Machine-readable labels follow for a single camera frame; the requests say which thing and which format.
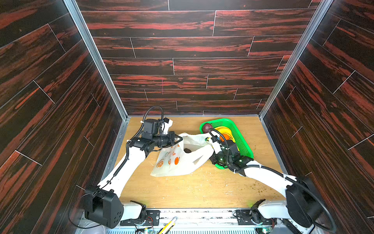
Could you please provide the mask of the white plastic bag orange print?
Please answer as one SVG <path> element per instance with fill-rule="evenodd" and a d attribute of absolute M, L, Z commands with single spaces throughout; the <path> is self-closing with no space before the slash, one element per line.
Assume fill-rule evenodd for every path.
<path fill-rule="evenodd" d="M 157 162 L 151 172 L 153 177 L 184 176 L 194 172 L 213 155 L 213 148 L 205 141 L 208 134 L 190 135 L 181 133 L 183 140 L 173 147 L 160 151 Z"/>

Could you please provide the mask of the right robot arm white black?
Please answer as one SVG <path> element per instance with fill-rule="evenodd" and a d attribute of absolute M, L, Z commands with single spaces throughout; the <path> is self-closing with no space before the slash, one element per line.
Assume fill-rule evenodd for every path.
<path fill-rule="evenodd" d="M 284 201 L 261 199 L 252 205 L 250 217 L 253 223 L 263 224 L 269 219 L 289 219 L 305 228 L 316 226 L 332 234 L 336 232 L 337 225 L 311 181 L 283 174 L 240 156 L 232 141 L 208 137 L 206 142 L 214 149 L 213 162 L 222 162 L 233 173 L 255 179 L 285 197 Z"/>

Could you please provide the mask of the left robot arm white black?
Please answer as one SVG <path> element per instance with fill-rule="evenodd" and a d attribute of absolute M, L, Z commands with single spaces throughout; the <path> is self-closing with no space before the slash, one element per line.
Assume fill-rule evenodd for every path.
<path fill-rule="evenodd" d="M 85 218 L 112 229 L 122 220 L 141 216 L 142 204 L 131 202 L 126 211 L 119 199 L 126 183 L 155 148 L 168 148 L 182 140 L 173 131 L 160 135 L 142 133 L 140 137 L 129 140 L 120 163 L 98 185 L 86 189 L 82 197 Z"/>

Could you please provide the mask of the green plastic basket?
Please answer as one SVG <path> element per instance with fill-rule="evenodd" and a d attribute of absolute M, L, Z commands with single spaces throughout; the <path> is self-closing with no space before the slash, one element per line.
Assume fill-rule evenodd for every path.
<path fill-rule="evenodd" d="M 242 136 L 241 132 L 239 131 L 238 127 L 236 126 L 236 124 L 232 120 L 230 120 L 230 119 L 218 119 L 218 120 L 204 122 L 200 125 L 200 132 L 201 133 L 203 133 L 202 127 L 205 123 L 210 123 L 213 126 L 213 128 L 210 129 L 209 132 L 207 133 L 208 136 L 215 135 L 215 139 L 220 143 L 222 142 L 220 140 L 220 136 L 222 134 L 219 131 L 215 130 L 215 128 L 220 127 L 220 126 L 228 127 L 232 131 L 232 134 L 235 138 L 235 143 L 236 143 L 240 153 L 244 156 L 251 157 L 254 160 L 254 155 L 253 155 L 252 150 L 250 149 L 249 145 L 245 141 L 245 139 Z"/>

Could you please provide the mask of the orange tangerine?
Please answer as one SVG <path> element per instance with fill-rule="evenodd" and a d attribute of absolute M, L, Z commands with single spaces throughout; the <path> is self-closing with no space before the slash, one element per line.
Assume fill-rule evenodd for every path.
<path fill-rule="evenodd" d="M 222 134 L 221 136 L 220 136 L 220 140 L 222 141 L 222 142 L 224 142 L 225 140 L 230 140 L 230 136 L 228 135 L 228 134 Z"/>

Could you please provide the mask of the yellow banana bunch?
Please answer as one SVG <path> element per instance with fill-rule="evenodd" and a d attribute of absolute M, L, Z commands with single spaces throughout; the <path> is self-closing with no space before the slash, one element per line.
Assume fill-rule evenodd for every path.
<path fill-rule="evenodd" d="M 228 127 L 220 126 L 215 128 L 215 130 L 219 131 L 226 140 L 231 140 L 235 142 L 235 138 L 232 134 L 232 131 Z"/>

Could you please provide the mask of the purple passion fruit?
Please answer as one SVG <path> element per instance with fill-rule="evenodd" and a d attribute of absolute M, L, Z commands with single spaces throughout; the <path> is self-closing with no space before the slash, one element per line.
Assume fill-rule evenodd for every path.
<path fill-rule="evenodd" d="M 213 126 L 210 123 L 205 123 L 202 127 L 203 133 L 208 133 L 210 129 L 212 129 Z"/>

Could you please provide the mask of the yellow utility knife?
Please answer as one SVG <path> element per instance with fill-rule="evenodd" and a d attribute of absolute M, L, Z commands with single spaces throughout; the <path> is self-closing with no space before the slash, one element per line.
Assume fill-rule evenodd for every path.
<path fill-rule="evenodd" d="M 174 217 L 168 224 L 165 225 L 164 228 L 162 228 L 158 234 L 167 234 L 175 225 L 176 221 L 177 221 L 178 217 Z"/>

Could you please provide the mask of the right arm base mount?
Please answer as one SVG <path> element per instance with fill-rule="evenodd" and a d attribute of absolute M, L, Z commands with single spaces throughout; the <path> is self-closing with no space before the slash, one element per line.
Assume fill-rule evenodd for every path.
<path fill-rule="evenodd" d="M 259 211 L 259 206 L 265 202 L 265 199 L 257 201 L 250 209 L 238 209 L 233 212 L 239 225 L 272 225 L 274 227 L 277 221 L 273 218 L 265 218 Z"/>

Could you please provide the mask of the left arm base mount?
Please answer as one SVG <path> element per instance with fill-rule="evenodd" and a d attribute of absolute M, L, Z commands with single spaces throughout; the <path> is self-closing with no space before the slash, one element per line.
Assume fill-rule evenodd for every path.
<path fill-rule="evenodd" d="M 158 226 L 160 214 L 160 210 L 148 210 L 145 204 L 131 200 L 124 204 L 120 226 Z"/>

